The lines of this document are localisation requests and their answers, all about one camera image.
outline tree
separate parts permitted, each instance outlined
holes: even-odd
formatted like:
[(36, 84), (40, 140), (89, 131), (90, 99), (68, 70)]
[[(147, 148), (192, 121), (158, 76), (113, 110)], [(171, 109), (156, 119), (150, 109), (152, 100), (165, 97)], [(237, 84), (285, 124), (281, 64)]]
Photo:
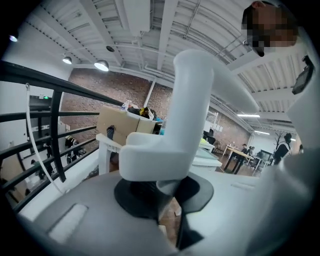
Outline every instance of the tree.
[(275, 149), (277, 150), (278, 147), (279, 147), (279, 144), (280, 144), (280, 138), (281, 138), (281, 136), (282, 136), (283, 133), (282, 133), (282, 132), (279, 132), (279, 134), (278, 134), (278, 133), (275, 133), (275, 134), (276, 134), (276, 136), (277, 136), (277, 138), (274, 138), (276, 144), (275, 144), (275, 143), (273, 143), (273, 144), (275, 145)]

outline metal railing post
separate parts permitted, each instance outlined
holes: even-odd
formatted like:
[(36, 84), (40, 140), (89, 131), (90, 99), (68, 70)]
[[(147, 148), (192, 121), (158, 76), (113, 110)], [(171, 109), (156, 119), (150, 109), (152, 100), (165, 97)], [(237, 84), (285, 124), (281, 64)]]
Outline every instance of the metal railing post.
[(59, 141), (58, 141), (58, 118), (59, 118), (59, 106), (62, 97), (61, 91), (53, 91), (51, 102), (51, 119), (50, 119), (50, 136), (51, 136), (51, 148), (54, 157), (54, 164), (56, 171), (59, 174), (60, 180), (65, 182), (66, 175), (62, 166)]

